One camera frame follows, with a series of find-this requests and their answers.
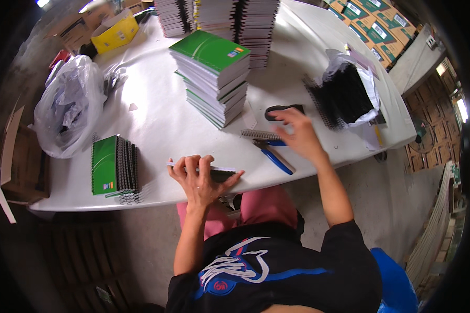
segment printed graphic on shirt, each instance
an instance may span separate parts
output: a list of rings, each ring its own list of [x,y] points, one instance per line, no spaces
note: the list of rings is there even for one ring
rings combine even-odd
[[[259,284],[264,281],[287,279],[292,276],[306,274],[318,275],[331,272],[324,268],[302,269],[294,268],[285,272],[269,274],[269,266],[263,256],[266,249],[258,251],[246,251],[247,245],[259,239],[269,237],[251,237],[232,246],[225,251],[225,256],[218,256],[211,264],[206,266],[199,274],[200,288],[195,292],[194,299],[199,299],[204,293],[209,292],[217,296],[225,296],[232,292],[239,282],[244,284]],[[246,261],[244,255],[254,255],[261,267],[258,273]]]

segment green notebook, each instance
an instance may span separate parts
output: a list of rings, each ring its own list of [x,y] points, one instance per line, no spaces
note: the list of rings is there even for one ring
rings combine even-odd
[[[195,31],[169,49],[200,62],[216,74],[251,53],[246,47],[203,31]]]
[[[92,194],[117,191],[117,136],[94,142],[92,146]]]

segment fan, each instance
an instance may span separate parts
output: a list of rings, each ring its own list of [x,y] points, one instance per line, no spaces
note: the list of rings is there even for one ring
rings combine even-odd
[[[416,129],[416,139],[409,143],[417,153],[428,153],[435,146],[435,136],[431,125],[426,120],[413,118],[414,128]]]

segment electrical outlet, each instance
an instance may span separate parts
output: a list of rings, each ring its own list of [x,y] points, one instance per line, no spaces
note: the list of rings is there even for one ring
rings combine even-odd
[[[433,50],[433,48],[437,45],[437,42],[432,35],[429,35],[428,38],[426,38],[426,44],[430,47],[430,49]]]

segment black t-shirt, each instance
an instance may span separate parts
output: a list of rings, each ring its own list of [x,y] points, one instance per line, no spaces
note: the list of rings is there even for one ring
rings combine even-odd
[[[376,312],[381,275],[355,221],[330,228],[321,252],[275,222],[236,227],[204,243],[203,270],[174,276],[166,312],[261,312],[272,304]]]

